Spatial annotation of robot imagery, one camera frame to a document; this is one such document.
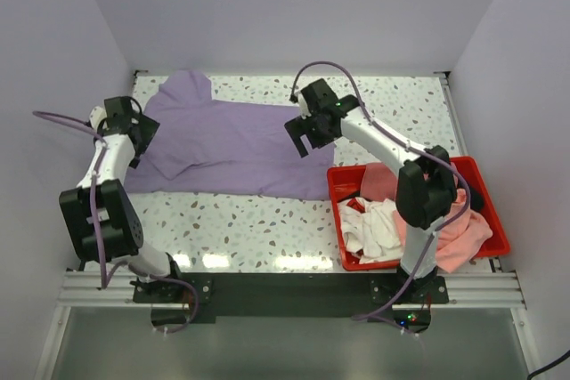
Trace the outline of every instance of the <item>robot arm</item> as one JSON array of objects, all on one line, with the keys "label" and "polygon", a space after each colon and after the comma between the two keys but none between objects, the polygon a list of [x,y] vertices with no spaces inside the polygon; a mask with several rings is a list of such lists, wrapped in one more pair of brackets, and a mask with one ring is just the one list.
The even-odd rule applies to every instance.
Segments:
[{"label": "robot arm", "polygon": [[[126,263],[147,278],[175,276],[175,263],[170,255],[144,242],[143,228],[123,188],[127,168],[138,165],[159,123],[141,111],[134,111],[130,97],[117,97],[105,100],[104,109],[93,110],[91,125],[102,135],[95,142],[91,165],[77,187],[60,195],[61,211],[77,256],[85,262]],[[97,216],[106,258],[103,261],[99,260],[89,204],[95,171]]]},{"label": "robot arm", "polygon": [[[285,128],[302,157],[307,154],[302,136],[306,136],[313,148],[323,147],[344,136],[364,147],[398,176],[396,208],[408,223],[401,268],[405,274],[411,275],[433,234],[434,238],[416,269],[414,279],[434,274],[439,237],[436,227],[449,214],[452,202],[457,197],[452,173],[410,153],[409,147],[422,151],[426,148],[377,121],[398,140],[407,141],[409,147],[403,148],[394,143],[369,122],[353,95],[339,100],[323,79],[304,88],[301,94],[292,97],[292,101],[298,102],[301,116],[289,121]],[[448,153],[439,146],[427,151],[450,162]]]}]

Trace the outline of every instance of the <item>speckled white surface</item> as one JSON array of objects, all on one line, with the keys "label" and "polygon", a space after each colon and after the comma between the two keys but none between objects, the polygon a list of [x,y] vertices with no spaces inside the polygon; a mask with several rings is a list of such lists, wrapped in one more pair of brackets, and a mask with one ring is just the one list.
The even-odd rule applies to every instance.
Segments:
[{"label": "speckled white surface", "polygon": [[[213,97],[225,101],[288,104],[292,76],[212,76]],[[134,97],[142,105],[167,77],[139,76]],[[299,86],[316,77],[303,77]],[[338,96],[352,93],[343,77],[327,77]],[[458,156],[452,121],[436,77],[358,77],[367,107],[394,129]],[[337,141],[335,164],[376,159],[357,144]],[[344,271],[330,202],[206,193],[130,196],[144,237],[168,251],[183,271]],[[87,268],[98,269],[96,263]],[[486,260],[461,271],[490,271]]]}]

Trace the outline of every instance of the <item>white wall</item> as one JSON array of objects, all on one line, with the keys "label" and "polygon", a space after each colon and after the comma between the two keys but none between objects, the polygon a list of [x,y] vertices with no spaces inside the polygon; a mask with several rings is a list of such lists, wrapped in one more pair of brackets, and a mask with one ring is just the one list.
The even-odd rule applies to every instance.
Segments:
[{"label": "white wall", "polygon": [[0,0],[0,377],[34,375],[66,266],[58,206],[85,173],[89,138],[31,115],[86,117],[130,72],[94,0]]},{"label": "white wall", "polygon": [[544,362],[570,348],[569,73],[570,0],[494,0],[451,79]]},{"label": "white wall", "polygon": [[492,0],[97,0],[137,69],[450,70]]}]

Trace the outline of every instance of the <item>cable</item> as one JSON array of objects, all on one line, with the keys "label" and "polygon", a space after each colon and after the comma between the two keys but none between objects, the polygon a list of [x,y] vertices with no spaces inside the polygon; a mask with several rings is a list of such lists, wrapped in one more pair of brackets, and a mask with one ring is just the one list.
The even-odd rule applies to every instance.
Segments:
[{"label": "cable", "polygon": [[[369,123],[374,126],[378,131],[380,131],[382,134],[384,134],[387,138],[389,138],[390,140],[392,140],[394,143],[396,143],[397,145],[409,150],[410,152],[418,155],[418,156],[423,156],[424,158],[428,158],[429,160],[436,162],[438,165],[444,166],[445,168],[449,169],[452,174],[454,174],[457,179],[459,180],[459,182],[461,183],[461,186],[463,187],[463,189],[465,190],[465,194],[466,194],[466,202],[465,205],[463,205],[460,209],[460,211],[456,214],[453,215],[452,217],[448,218],[447,220],[445,220],[442,224],[440,224],[437,228],[436,231],[440,231],[442,228],[444,228],[445,226],[447,226],[448,224],[450,224],[451,222],[454,222],[455,220],[457,220],[458,218],[460,218],[468,209],[471,203],[471,192],[469,191],[469,186],[467,181],[463,178],[463,176],[451,165],[449,165],[447,162],[444,162],[442,159],[435,157],[434,155],[431,155],[429,153],[427,153],[424,150],[418,150],[412,146],[409,146],[408,144],[406,144],[405,141],[400,140],[398,137],[396,137],[395,135],[392,135],[386,128],[384,128],[382,125],[380,125],[379,123],[377,123],[374,118],[372,117],[372,115],[368,112],[368,110],[366,109],[366,106],[364,104],[364,101],[362,100],[362,96],[360,94],[360,91],[358,90],[358,85],[356,84],[356,82],[354,81],[353,76],[350,74],[350,72],[345,69],[343,66],[341,66],[340,64],[337,64],[336,62],[333,61],[313,61],[313,62],[309,62],[308,64],[306,64],[305,66],[303,66],[297,73],[297,75],[295,76],[295,79],[293,80],[293,85],[291,86],[291,96],[294,96],[295,94],[295,87],[297,86],[297,81],[298,79],[301,77],[301,74],[307,70],[308,68],[312,67],[312,66],[316,66],[316,65],[324,65],[324,66],[331,66],[334,67],[335,69],[340,70],[348,79],[348,81],[350,82],[351,86],[353,87],[354,90],[354,95],[356,96],[356,98],[358,99],[358,103],[362,109],[362,113],[364,114],[364,116],[368,119]],[[423,249],[423,251],[421,252],[421,254],[419,255],[418,258],[418,262],[416,263],[416,265],[413,267],[413,269],[410,272],[410,275],[408,277],[408,279],[403,283],[402,287],[400,288],[400,290],[386,303],[384,304],[382,307],[380,307],[379,309],[372,311],[370,313],[364,314],[364,315],[356,315],[353,317],[353,319],[355,320],[363,320],[363,319],[367,319],[370,317],[374,317],[374,316],[378,316],[380,313],[382,313],[385,309],[387,309],[388,307],[391,307],[392,304],[396,303],[398,301],[398,299],[402,296],[402,294],[406,291],[406,289],[408,289],[408,287],[410,286],[411,282],[413,281],[414,276],[416,275],[416,273],[418,272],[418,269],[421,265],[421,263],[424,260],[424,257],[426,256],[426,254],[428,253],[428,249],[429,246],[432,244],[432,242],[434,241],[434,235],[432,234],[429,239],[427,240],[427,243]]]},{"label": "cable", "polygon": [[570,351],[566,352],[564,355],[562,355],[557,360],[553,360],[549,365],[545,365],[544,367],[539,368],[536,371],[533,371],[531,374],[528,375],[526,380],[531,380],[531,379],[535,378],[536,376],[548,371],[549,369],[554,368],[556,365],[560,365],[562,362],[564,362],[568,358],[570,358]]},{"label": "cable", "polygon": [[159,280],[161,282],[167,282],[169,284],[180,285],[181,287],[187,287],[190,290],[190,292],[194,296],[194,308],[192,309],[191,315],[189,317],[186,317],[186,322],[184,322],[182,325],[179,325],[179,326],[173,327],[173,328],[164,327],[161,331],[165,334],[173,334],[173,333],[177,333],[179,331],[182,331],[183,329],[188,327],[188,325],[191,324],[191,322],[194,320],[194,318],[196,318],[196,314],[198,313],[198,307],[200,305],[199,304],[199,298],[198,298],[198,292],[196,291],[196,288],[194,288],[188,282],[185,282],[185,281],[180,280],[180,279],[161,278],[160,276],[154,276],[154,275],[150,275],[150,278],[154,279],[154,280]]},{"label": "cable", "polygon": [[186,288],[188,288],[188,290],[190,290],[190,292],[192,293],[192,295],[194,297],[194,308],[192,309],[191,315],[189,317],[186,317],[186,322],[184,322],[183,324],[179,325],[178,327],[174,327],[172,329],[169,329],[168,327],[157,328],[158,331],[160,331],[164,334],[177,333],[179,331],[182,331],[186,327],[188,327],[188,325],[191,324],[191,322],[194,320],[194,318],[196,318],[196,314],[198,313],[198,308],[200,306],[200,299],[198,297],[198,292],[196,291],[196,288],[194,288],[190,283],[185,282],[185,281],[180,280],[180,279],[164,278],[162,276],[156,276],[156,275],[147,275],[146,273],[144,273],[142,271],[138,271],[135,267],[131,266],[130,264],[128,266],[128,269],[132,273],[134,273],[136,276],[141,276],[143,278],[149,277],[152,280],[158,280],[160,282],[166,282],[168,284],[176,284],[176,285],[180,285],[181,287],[186,287]]},{"label": "cable", "polygon": [[107,142],[104,140],[102,136],[100,136],[94,129],[87,127],[84,125],[83,121],[70,116],[60,115],[59,113],[51,113],[48,111],[38,111],[35,110],[32,112],[34,116],[40,117],[44,120],[49,120],[50,122],[54,122],[55,124],[64,125],[73,129],[77,129],[83,133],[88,133],[92,135],[96,140],[102,143],[101,151],[99,152],[99,156],[95,160],[94,169],[91,172],[91,187],[89,190],[89,209],[91,211],[91,217],[93,219],[93,227],[95,233],[95,240],[97,241],[97,254],[99,257],[99,267],[101,271],[101,289],[107,288],[110,283],[111,278],[117,271],[118,267],[123,265],[122,263],[115,264],[111,269],[110,273],[107,273],[107,266],[106,266],[106,256],[105,256],[105,245],[103,243],[103,236],[101,232],[101,224],[99,223],[99,214],[97,212],[97,201],[96,201],[96,191],[97,191],[97,174],[99,173],[99,168],[101,167],[101,163],[103,158],[105,157],[105,152],[107,151]]},{"label": "cable", "polygon": [[392,140],[393,142],[395,142],[397,145],[409,150],[410,152],[418,155],[418,156],[423,156],[424,158],[428,158],[429,160],[432,160],[433,162],[436,162],[437,164],[444,166],[445,168],[449,169],[453,175],[455,175],[457,177],[457,179],[460,181],[461,185],[463,186],[465,193],[466,193],[466,203],[465,205],[461,208],[461,210],[454,216],[452,216],[451,218],[447,219],[445,222],[443,222],[439,227],[436,228],[436,231],[441,230],[442,228],[444,228],[445,226],[447,226],[448,224],[450,224],[451,222],[454,222],[455,220],[457,220],[458,218],[460,218],[463,214],[465,214],[465,212],[469,209],[469,205],[471,202],[471,192],[469,191],[469,185],[467,183],[467,181],[463,178],[463,176],[451,165],[449,165],[447,162],[443,161],[440,158],[435,157],[434,155],[427,153],[424,150],[418,150],[414,147],[410,147],[406,144],[405,141],[400,140],[398,137],[396,137],[395,135],[392,135],[386,128],[384,128],[382,125],[378,124],[375,120],[374,117],[372,117],[372,115],[368,112],[368,110],[366,109],[366,106],[364,104],[364,101],[362,100],[362,96],[360,95],[360,91],[358,90],[358,85],[356,84],[356,82],[354,81],[353,76],[350,74],[350,72],[345,69],[343,66],[341,66],[340,64],[337,64],[336,62],[333,61],[314,61],[314,62],[309,62],[308,64],[306,64],[305,66],[303,66],[297,73],[297,75],[295,76],[295,79],[293,80],[293,86],[291,88],[291,95],[294,95],[295,93],[295,87],[297,85],[297,81],[298,79],[301,77],[301,74],[308,68],[312,67],[312,66],[317,66],[317,65],[325,65],[325,66],[331,66],[334,67],[335,69],[339,69],[340,71],[342,71],[344,73],[344,75],[346,76],[346,78],[348,78],[348,81],[350,82],[350,84],[353,87],[354,90],[354,95],[356,96],[356,98],[358,99],[358,103],[360,104],[360,107],[362,109],[362,113],[364,114],[364,116],[368,119],[368,121],[370,122],[370,124],[372,126],[374,126],[377,130],[379,130],[381,133],[383,133],[387,138],[389,138],[390,140]]}]

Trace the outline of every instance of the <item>pink towel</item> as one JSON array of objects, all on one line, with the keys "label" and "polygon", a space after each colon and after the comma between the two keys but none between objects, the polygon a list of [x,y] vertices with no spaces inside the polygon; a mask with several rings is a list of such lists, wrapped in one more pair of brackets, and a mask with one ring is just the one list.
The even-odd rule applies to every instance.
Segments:
[{"label": "pink towel", "polygon": [[[395,199],[397,179],[384,164],[374,163],[366,166],[362,178],[361,196],[370,200],[382,201],[385,198]],[[465,204],[464,189],[457,190],[457,199],[448,214],[455,215]],[[406,240],[406,222],[394,211],[394,220],[402,245]],[[444,271],[451,273],[463,263],[473,258],[483,243],[493,235],[486,219],[472,209],[446,226],[437,242],[436,261]]]}]

